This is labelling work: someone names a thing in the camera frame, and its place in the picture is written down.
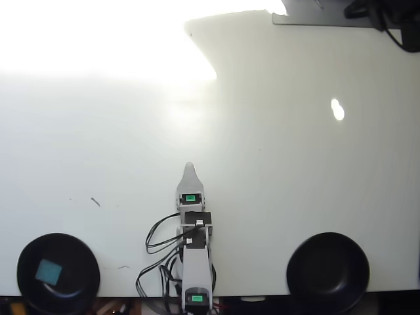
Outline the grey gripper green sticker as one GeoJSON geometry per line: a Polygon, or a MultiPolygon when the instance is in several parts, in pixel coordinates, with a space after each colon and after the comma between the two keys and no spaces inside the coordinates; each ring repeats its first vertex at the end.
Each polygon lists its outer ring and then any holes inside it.
{"type": "Polygon", "coordinates": [[[177,187],[177,209],[180,212],[203,212],[205,210],[203,184],[191,162],[187,162],[184,166],[182,178],[177,187]]]}

